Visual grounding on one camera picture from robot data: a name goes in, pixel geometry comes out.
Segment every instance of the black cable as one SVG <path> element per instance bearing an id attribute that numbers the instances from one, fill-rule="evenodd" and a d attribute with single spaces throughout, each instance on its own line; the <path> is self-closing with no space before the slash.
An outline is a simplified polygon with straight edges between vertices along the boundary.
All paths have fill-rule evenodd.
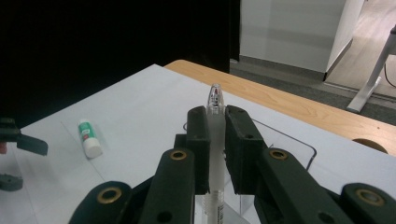
<path id="1" fill-rule="evenodd" d="M 387 64 L 386 64 L 386 63 L 384 63 L 384 73 L 385 73 L 385 78 L 387 79 L 387 82 L 389 83 L 389 85 L 392 86 L 392 87 L 394 87 L 394 88 L 396 88 L 396 86 L 393 85 L 393 84 L 389 81 L 389 79 L 388 79 Z"/>
<path id="2" fill-rule="evenodd" d="M 311 146 L 309 146 L 307 143 L 304 143 L 304 142 L 298 140 L 297 138 L 291 137 L 290 135 L 287 135 L 286 133 L 282 133 L 281 131 L 278 131 L 278 130 L 275 129 L 275 128 L 272 128 L 272 127 L 270 127 L 270 126 L 268 126 L 268 125 L 266 125 L 266 124 L 264 124 L 264 123 L 261 123 L 261 122 L 259 122 L 259 121 L 256 120 L 256 119 L 252 119 L 252 120 L 255 121 L 255 122 L 257 122 L 257 123 L 259 123 L 260 125 L 263 125 L 263 126 L 269 128 L 269 129 L 271 129 L 271 130 L 277 132 L 277 133 L 281 133 L 281 134 L 283 134 L 283 135 L 285 135 L 285 136 L 291 138 L 291 139 L 294 140 L 294 141 L 297 141 L 297 142 L 299 142 L 299 143 L 301 143 L 301 144 L 303 144 L 303 145 L 306 145 L 307 147 L 312 148 L 312 150 L 314 151 L 314 154 L 311 156 L 311 159 L 309 159 L 309 162 L 308 162 L 308 164 L 306 165 L 306 168 L 305 168 L 306 171 L 309 170 L 309 168 L 311 167 L 312 161 L 314 161 L 315 157 L 316 157 L 317 154 L 318 154 L 317 150 L 316 150 L 314 147 L 311 147 Z"/>

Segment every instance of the gray floor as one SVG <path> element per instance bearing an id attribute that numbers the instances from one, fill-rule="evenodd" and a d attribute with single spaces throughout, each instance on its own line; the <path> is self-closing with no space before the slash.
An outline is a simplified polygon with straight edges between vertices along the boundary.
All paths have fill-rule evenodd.
<path id="1" fill-rule="evenodd" d="M 385 46 L 390 30 L 396 24 L 395 0 L 364 2 L 350 48 L 328 75 L 327 83 L 352 90 L 360 89 L 371 75 Z M 389 81 L 396 83 L 396 56 L 387 60 Z M 396 98 L 396 89 L 385 79 L 384 70 L 375 94 Z"/>

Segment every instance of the table surface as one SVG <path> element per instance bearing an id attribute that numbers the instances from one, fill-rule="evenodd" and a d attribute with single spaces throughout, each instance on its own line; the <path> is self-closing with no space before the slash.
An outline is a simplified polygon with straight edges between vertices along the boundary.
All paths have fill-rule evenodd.
<path id="1" fill-rule="evenodd" d="M 223 90 L 348 139 L 368 139 L 396 156 L 396 127 L 329 105 L 264 86 L 240 77 L 179 60 L 166 68 L 205 84 L 220 83 Z"/>
<path id="2" fill-rule="evenodd" d="M 0 224 L 67 223 L 81 200 L 97 185 L 113 180 L 133 188 L 153 176 L 161 155 L 173 147 L 175 135 L 185 132 L 187 112 L 206 105 L 213 82 L 223 86 L 226 105 L 244 108 L 257 120 L 268 146 L 290 151 L 301 163 L 310 159 L 311 147 L 315 148 L 318 155 L 308 172 L 321 186 L 340 193 L 345 184 L 361 182 L 396 198 L 395 157 L 255 103 L 254 94 L 249 96 L 251 100 L 237 95 L 255 90 L 278 101 L 273 103 L 276 105 L 288 101 L 282 97 L 288 96 L 286 93 L 273 90 L 270 94 L 270 89 L 262 85 L 193 63 L 178 61 L 170 67 L 207 77 L 208 83 L 188 77 L 183 71 L 152 65 L 23 128 L 22 133 L 46 141 L 49 154 L 42 157 L 19 150 L 14 143 L 7 144 L 9 151 L 0 157 L 0 172 L 21 176 L 23 188 L 13 192 L 0 190 Z M 289 101 L 298 107 L 295 98 Z M 312 110 L 312 105 L 304 107 Z M 78 133 L 80 119 L 92 122 L 103 155 L 92 160 L 85 156 Z M 239 211 L 241 203 L 233 195 L 230 181 L 227 183 L 225 201 Z M 244 218 L 258 223 L 254 221 L 254 206 L 248 204 L 249 215 Z M 200 214 L 199 208 L 196 204 L 196 214 Z"/>

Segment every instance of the pen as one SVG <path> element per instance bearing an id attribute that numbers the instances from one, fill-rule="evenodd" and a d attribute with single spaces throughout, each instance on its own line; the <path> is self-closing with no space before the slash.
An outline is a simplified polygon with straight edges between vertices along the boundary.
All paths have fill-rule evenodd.
<path id="1" fill-rule="evenodd" d="M 203 223 L 222 224 L 224 209 L 223 156 L 225 138 L 224 101 L 220 84 L 213 84 L 207 99 L 206 116 L 210 133 L 209 189 L 203 197 Z"/>

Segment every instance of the white table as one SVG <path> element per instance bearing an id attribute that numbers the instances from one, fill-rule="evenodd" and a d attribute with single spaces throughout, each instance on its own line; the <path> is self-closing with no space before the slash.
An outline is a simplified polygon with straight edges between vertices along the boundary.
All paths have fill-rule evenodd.
<path id="1" fill-rule="evenodd" d="M 45 140 L 49 154 L 41 157 L 8 144 L 10 151 L 0 157 L 0 172 L 21 175 L 24 186 L 0 191 L 0 224 L 67 223 L 95 186 L 117 180 L 134 187 L 151 177 L 162 153 L 173 147 L 175 134 L 185 132 L 187 112 L 205 105 L 209 90 L 204 83 L 152 65 L 22 129 Z M 227 92 L 224 101 L 314 147 L 318 155 L 310 174 L 323 187 L 339 193 L 346 183 L 362 182 L 396 198 L 395 157 Z M 102 156 L 85 157 L 78 138 L 80 119 L 92 121 Z"/>

